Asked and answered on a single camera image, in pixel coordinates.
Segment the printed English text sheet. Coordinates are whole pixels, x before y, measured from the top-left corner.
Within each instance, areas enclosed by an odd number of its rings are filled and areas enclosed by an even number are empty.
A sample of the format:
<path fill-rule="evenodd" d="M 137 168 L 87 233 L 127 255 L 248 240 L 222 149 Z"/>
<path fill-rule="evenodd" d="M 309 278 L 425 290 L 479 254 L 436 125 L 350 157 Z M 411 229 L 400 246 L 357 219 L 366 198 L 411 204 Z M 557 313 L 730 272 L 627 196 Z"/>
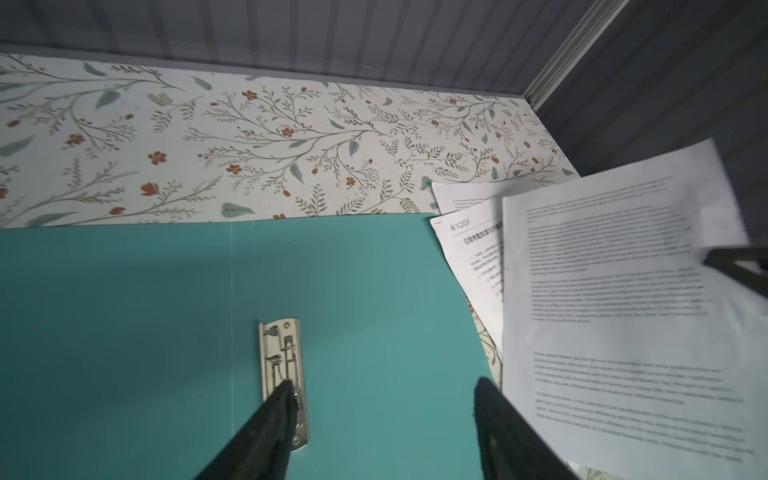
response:
<path fill-rule="evenodd" d="M 767 301 L 705 265 L 748 236 L 716 145 L 507 197 L 503 391 L 562 459 L 767 475 Z"/>

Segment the teal paper folder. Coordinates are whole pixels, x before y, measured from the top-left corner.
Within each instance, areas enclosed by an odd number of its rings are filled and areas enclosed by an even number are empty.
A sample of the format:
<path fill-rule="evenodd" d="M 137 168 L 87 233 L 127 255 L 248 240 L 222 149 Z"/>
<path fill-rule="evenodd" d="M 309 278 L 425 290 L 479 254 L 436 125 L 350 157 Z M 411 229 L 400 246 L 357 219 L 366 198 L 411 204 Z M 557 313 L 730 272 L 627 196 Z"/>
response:
<path fill-rule="evenodd" d="M 191 479 L 263 401 L 294 318 L 291 479 L 478 479 L 489 365 L 424 215 L 1 234 L 1 475 Z"/>

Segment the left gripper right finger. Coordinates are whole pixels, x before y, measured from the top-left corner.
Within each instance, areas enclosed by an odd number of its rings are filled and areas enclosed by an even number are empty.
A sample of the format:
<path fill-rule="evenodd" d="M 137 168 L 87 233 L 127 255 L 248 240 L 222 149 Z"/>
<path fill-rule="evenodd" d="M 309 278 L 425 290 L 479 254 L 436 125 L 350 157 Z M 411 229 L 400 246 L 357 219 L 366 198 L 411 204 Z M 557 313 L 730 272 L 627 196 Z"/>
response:
<path fill-rule="evenodd" d="M 474 418 L 485 480 L 576 480 L 497 385 L 482 377 L 474 390 Z"/>

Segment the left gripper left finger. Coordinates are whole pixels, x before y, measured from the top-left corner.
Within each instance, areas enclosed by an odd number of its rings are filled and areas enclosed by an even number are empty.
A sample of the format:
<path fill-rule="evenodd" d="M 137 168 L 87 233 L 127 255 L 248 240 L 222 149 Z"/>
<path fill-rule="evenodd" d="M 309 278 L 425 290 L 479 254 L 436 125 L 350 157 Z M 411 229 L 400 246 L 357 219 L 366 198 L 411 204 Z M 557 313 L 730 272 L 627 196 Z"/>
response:
<path fill-rule="evenodd" d="M 283 381 L 196 480 L 283 480 L 298 419 L 291 380 Z"/>

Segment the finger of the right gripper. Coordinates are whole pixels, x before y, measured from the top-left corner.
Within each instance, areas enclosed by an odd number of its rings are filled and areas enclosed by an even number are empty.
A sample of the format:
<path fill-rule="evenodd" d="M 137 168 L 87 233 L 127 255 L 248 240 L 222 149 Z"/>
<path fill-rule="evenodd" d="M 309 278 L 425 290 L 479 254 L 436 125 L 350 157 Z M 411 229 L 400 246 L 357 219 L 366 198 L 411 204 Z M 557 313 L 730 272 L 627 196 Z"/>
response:
<path fill-rule="evenodd" d="M 719 247 L 711 249 L 703 264 L 767 297 L 767 248 Z"/>

